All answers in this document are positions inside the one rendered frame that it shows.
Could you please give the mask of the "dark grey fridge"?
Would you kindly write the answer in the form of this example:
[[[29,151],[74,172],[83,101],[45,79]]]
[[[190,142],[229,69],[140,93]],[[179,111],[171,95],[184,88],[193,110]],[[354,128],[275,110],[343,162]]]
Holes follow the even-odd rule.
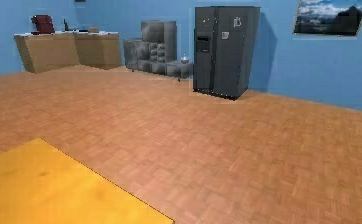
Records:
[[[249,85],[260,8],[195,8],[193,90],[232,100]]]

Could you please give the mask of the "dark red coffee machine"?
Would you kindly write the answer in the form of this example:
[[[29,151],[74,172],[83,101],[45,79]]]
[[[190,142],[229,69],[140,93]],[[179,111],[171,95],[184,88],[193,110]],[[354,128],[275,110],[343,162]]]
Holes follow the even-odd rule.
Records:
[[[39,34],[52,34],[55,32],[52,18],[49,15],[34,15],[31,22],[36,25]]]

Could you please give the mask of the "tan kitchen counter cabinet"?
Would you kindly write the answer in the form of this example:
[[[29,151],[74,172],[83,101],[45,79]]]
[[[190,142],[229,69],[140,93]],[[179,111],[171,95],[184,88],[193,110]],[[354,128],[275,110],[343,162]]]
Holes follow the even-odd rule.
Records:
[[[24,69],[42,73],[76,65],[113,69],[122,65],[117,32],[15,34]]]

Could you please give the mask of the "framed landscape picture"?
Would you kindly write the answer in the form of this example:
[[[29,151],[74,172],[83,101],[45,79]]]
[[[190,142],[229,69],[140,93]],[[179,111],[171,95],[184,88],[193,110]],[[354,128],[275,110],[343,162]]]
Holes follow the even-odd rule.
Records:
[[[299,0],[294,34],[356,36],[362,0]]]

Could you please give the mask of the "grey stepped shelf unit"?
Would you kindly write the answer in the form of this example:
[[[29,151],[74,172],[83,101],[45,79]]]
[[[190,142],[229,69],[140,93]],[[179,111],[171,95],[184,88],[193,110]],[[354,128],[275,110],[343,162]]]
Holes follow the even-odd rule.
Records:
[[[141,22],[141,38],[123,40],[128,69],[186,79],[193,74],[193,63],[177,59],[175,21]]]

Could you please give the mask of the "yellow wooden table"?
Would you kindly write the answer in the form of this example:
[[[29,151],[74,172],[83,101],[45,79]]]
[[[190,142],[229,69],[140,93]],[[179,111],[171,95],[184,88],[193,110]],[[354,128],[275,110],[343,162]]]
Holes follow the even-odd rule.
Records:
[[[41,138],[0,154],[0,224],[175,224]]]

